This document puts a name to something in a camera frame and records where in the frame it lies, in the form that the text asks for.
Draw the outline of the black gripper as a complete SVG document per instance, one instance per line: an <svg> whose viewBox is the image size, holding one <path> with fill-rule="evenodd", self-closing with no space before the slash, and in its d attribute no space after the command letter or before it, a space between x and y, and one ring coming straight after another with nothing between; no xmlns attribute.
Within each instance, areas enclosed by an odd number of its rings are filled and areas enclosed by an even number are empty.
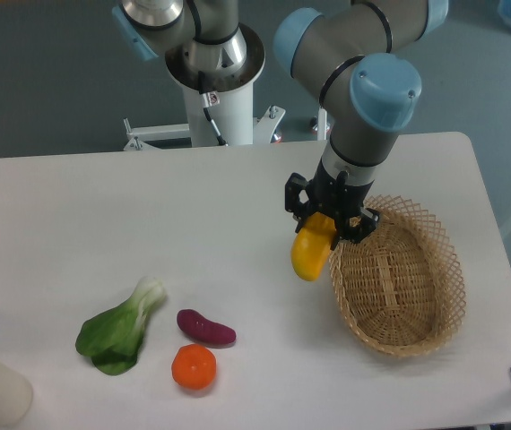
<svg viewBox="0 0 511 430"><path fill-rule="evenodd" d="M380 221L380 212L364 207L377 167L360 167L337 154L323 154L313 179L314 210L334 221L335 234L331 249L343 242L359 244ZM297 221L299 232L310 215L308 202L300 198L307 194L309 182L299 173L292 173L284 186L284 207Z"/></svg>

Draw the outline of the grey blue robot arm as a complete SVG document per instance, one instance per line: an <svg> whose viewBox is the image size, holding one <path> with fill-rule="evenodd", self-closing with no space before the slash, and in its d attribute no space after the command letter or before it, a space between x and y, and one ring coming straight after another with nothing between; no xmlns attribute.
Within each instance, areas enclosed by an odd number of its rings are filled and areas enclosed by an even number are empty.
<svg viewBox="0 0 511 430"><path fill-rule="evenodd" d="M292 174L285 208L298 230L334 249L358 243L378 224L365 206L377 167L411 121L421 93L417 70L396 51L440 26L446 1L354 1L326 17L288 15L273 37L283 70L333 118L311 179ZM262 40L235 1L119 1L118 27L143 58L162 57L183 91L195 147L269 142L253 116L253 84L264 69Z"/></svg>

